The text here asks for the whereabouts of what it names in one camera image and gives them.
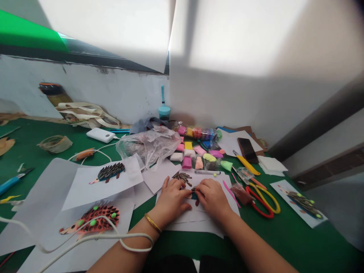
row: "white cable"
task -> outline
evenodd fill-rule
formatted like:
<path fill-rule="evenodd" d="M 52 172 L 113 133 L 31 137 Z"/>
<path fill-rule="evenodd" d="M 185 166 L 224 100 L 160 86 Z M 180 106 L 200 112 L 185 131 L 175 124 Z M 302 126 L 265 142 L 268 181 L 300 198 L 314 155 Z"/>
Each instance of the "white cable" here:
<path fill-rule="evenodd" d="M 113 145 L 116 145 L 116 143 L 113 143 L 113 144 L 109 144 L 109 145 L 106 145 L 106 146 L 102 146 L 101 148 L 98 148 L 97 151 L 100 151 L 101 149 L 103 148 L 106 148 L 106 147 L 109 147 L 109 146 L 113 146 Z M 85 162 L 87 157 L 85 157 L 82 162 L 81 162 L 81 165 L 83 165 L 83 163 Z"/>
<path fill-rule="evenodd" d="M 71 237 L 69 237 L 65 242 L 63 242 L 61 245 L 59 245 L 58 247 L 56 247 L 53 250 L 46 250 L 33 236 L 33 234 L 31 233 L 31 231 L 28 229 L 28 227 L 23 224 L 20 221 L 17 220 L 12 220 L 12 219 L 6 219 L 3 217 L 0 217 L 0 221 L 1 222 L 5 222 L 5 223 L 13 223 L 13 224 L 17 224 L 20 225 L 25 232 L 33 239 L 35 246 L 43 253 L 52 253 L 53 251 L 59 249 L 61 246 L 63 246 L 69 239 L 71 239 L 81 228 L 83 228 L 85 225 L 89 224 L 90 222 L 92 222 L 95 219 L 98 218 L 104 218 L 111 226 L 112 228 L 115 230 L 116 234 L 111 234 L 111 235 L 106 235 L 106 234 L 98 234 L 98 235 L 91 235 L 88 236 L 86 238 L 82 238 L 81 240 L 77 241 L 76 243 L 74 243 L 73 245 L 71 245 L 70 247 L 68 247 L 67 249 L 65 249 L 61 254 L 59 254 L 57 257 L 55 257 L 54 259 L 52 259 L 45 267 L 43 267 L 39 273 L 44 272 L 45 270 L 47 270 L 52 264 L 54 264 L 59 258 L 63 257 L 67 252 L 69 252 L 70 250 L 72 250 L 74 247 L 78 246 L 79 244 L 86 242 L 86 241 L 90 241 L 90 240 L 95 240 L 95 239 L 119 239 L 121 245 L 129 250 L 129 251 L 133 251 L 133 252 L 148 252 L 153 248 L 154 242 L 152 237 L 150 237 L 148 234 L 144 234 L 144 233 L 134 233 L 134 234 L 119 234 L 118 230 L 116 229 L 116 226 L 110 221 L 109 218 L 107 218 L 105 215 L 101 215 L 98 217 L 95 217 L 91 220 L 89 220 L 87 223 L 83 224 L 81 227 L 79 227 L 74 234 L 72 234 Z M 151 247 L 150 248 L 145 248 L 145 249 L 138 249 L 138 248 L 130 248 L 127 245 L 124 244 L 124 242 L 122 241 L 122 239 L 124 238 L 134 238 L 134 237 L 144 237 L 147 238 L 150 242 L 151 242 Z"/>
<path fill-rule="evenodd" d="M 109 156 L 105 155 L 103 152 L 101 152 L 101 151 L 99 151 L 99 150 L 94 150 L 94 149 L 89 149 L 89 150 L 86 150 L 86 151 L 80 152 L 80 153 L 78 153 L 78 154 L 75 154 L 75 155 L 71 156 L 71 157 L 68 159 L 68 161 L 70 161 L 70 160 L 71 160 L 72 158 L 74 158 L 75 156 L 78 156 L 79 154 L 83 154 L 83 153 L 85 153 L 85 152 L 89 152 L 89 151 L 100 152 L 100 153 L 102 153 L 104 156 L 106 156 L 106 157 L 110 160 L 110 162 L 112 162 L 112 160 L 111 160 L 111 158 L 110 158 Z"/>

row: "white power bank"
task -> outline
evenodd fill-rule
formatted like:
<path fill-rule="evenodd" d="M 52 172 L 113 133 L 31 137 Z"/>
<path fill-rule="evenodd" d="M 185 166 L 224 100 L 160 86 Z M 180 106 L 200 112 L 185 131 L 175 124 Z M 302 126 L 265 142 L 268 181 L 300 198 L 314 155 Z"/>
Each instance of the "white power bank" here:
<path fill-rule="evenodd" d="M 100 141 L 105 142 L 105 143 L 109 143 L 110 141 L 112 141 L 112 139 L 115 136 L 114 133 L 110 133 L 110 132 L 108 132 L 106 130 L 102 130 L 100 128 L 94 128 L 91 131 L 88 131 L 86 133 L 86 135 L 88 137 L 100 140 Z"/>

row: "marker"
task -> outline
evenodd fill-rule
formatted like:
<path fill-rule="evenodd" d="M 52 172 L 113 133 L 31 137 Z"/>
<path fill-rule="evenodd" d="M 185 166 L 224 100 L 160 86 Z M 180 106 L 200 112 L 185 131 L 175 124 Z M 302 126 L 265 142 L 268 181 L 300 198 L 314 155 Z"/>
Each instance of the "marker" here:
<path fill-rule="evenodd" d="M 195 174 L 221 174 L 220 171 L 195 170 Z"/>

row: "hand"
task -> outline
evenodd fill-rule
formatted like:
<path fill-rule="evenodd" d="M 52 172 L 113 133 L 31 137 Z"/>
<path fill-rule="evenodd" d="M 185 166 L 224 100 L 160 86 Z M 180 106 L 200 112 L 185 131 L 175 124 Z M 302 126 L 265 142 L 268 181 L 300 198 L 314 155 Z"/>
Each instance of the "hand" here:
<path fill-rule="evenodd" d="M 219 182 L 211 178 L 203 179 L 196 186 L 195 193 L 208 215 L 219 223 L 223 223 L 233 212 Z"/>
<path fill-rule="evenodd" d="M 149 217 L 162 230 L 182 213 L 192 209 L 190 204 L 183 203 L 183 200 L 192 194 L 191 190 L 180 189 L 181 187 L 185 188 L 186 183 L 177 179 L 168 181 L 169 176 L 164 180 L 162 193 L 155 207 L 148 213 Z"/>

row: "gold bangle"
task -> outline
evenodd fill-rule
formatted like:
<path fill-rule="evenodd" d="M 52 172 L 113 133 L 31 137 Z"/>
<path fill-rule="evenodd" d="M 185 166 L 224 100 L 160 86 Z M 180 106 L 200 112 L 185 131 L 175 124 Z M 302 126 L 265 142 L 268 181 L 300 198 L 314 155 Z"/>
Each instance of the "gold bangle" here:
<path fill-rule="evenodd" d="M 160 228 L 153 222 L 153 220 L 149 217 L 148 214 L 144 214 L 144 217 L 148 220 L 148 222 L 154 227 L 154 229 L 159 233 L 162 234 L 162 231 Z"/>

